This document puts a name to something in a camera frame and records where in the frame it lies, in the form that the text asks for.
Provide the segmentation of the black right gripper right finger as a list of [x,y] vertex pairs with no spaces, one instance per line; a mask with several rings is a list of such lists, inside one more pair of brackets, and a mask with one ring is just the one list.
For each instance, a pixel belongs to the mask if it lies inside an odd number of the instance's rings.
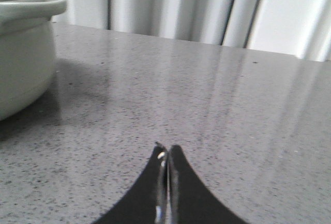
[[171,223],[245,223],[208,190],[179,145],[169,150],[168,170]]

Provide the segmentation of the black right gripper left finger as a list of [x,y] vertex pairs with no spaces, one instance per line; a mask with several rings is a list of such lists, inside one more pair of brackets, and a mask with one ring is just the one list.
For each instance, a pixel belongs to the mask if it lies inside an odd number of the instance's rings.
[[156,143],[142,173],[125,195],[95,223],[165,223],[168,151]]

